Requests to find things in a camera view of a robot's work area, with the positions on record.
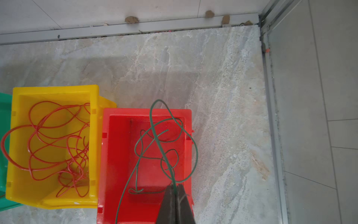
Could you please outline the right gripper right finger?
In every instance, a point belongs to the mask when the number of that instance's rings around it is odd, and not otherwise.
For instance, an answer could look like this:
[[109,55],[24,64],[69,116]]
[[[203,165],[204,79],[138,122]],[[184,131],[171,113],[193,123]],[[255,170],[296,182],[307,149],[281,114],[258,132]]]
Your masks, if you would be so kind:
[[179,184],[177,186],[177,193],[175,195],[176,208],[176,224],[195,224],[194,215],[189,204],[188,196],[185,192],[184,186]]

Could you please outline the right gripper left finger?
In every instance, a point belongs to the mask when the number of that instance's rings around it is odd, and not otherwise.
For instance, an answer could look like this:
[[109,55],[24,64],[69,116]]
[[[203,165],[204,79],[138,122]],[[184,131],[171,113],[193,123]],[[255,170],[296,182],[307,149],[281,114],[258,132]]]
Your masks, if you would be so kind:
[[172,185],[166,188],[155,224],[176,224],[176,195]]

